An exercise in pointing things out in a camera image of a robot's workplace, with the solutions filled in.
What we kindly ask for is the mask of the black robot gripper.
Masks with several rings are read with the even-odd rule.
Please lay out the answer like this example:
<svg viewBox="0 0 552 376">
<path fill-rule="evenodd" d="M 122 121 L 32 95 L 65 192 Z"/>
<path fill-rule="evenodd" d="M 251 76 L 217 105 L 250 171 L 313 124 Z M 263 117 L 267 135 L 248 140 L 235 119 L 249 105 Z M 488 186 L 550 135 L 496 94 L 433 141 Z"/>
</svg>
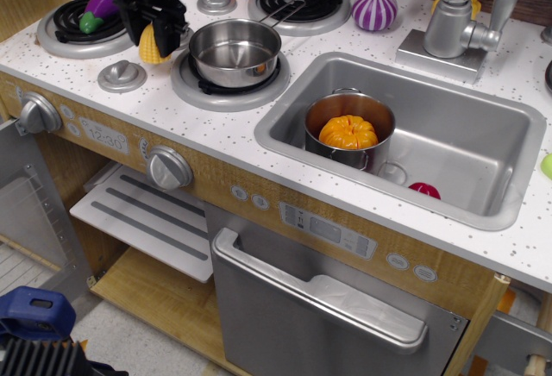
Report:
<svg viewBox="0 0 552 376">
<path fill-rule="evenodd" d="M 151 23 L 141 9 L 154 10 L 154 39 L 162 58 L 180 47 L 181 35 L 189 28 L 185 19 L 186 7 L 179 0 L 113 0 L 119 9 L 122 24 L 132 42 L 139 42 L 146 26 Z"/>
</svg>

